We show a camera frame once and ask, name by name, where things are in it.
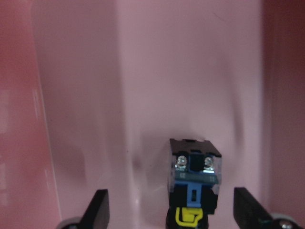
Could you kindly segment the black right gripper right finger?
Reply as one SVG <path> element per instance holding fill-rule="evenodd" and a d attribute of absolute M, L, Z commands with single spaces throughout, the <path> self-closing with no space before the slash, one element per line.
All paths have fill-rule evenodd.
<path fill-rule="evenodd" d="M 244 187 L 234 188 L 234 220 L 240 229 L 270 229 L 273 218 Z"/>

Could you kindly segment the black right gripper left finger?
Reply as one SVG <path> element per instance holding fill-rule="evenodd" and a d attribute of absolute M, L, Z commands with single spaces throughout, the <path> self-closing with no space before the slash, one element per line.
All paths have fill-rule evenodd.
<path fill-rule="evenodd" d="M 110 221 L 109 193 L 107 189 L 95 192 L 83 217 L 80 220 L 81 229 L 106 229 Z"/>

